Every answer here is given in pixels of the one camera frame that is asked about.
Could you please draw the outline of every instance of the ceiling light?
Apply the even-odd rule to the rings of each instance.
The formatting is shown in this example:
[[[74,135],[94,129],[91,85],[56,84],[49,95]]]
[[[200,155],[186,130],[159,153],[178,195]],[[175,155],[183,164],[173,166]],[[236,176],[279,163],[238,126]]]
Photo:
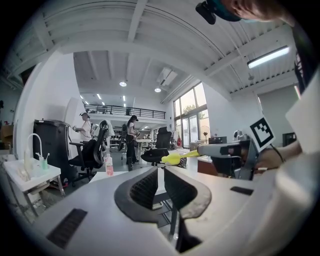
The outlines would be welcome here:
[[[298,86],[295,85],[294,89],[295,89],[296,95],[298,96],[298,99],[300,100],[301,99],[301,95],[300,95],[300,91],[299,91]]]
[[[264,54],[258,58],[255,58],[251,61],[249,61],[247,63],[249,69],[252,69],[262,63],[265,63],[265,62],[268,62],[274,58],[277,58],[277,57],[280,57],[282,55],[285,55],[289,52],[290,48],[288,46],[284,46],[284,47],[281,47],[279,49],[276,49],[276,50],[273,50],[271,52],[268,52],[267,54]]]

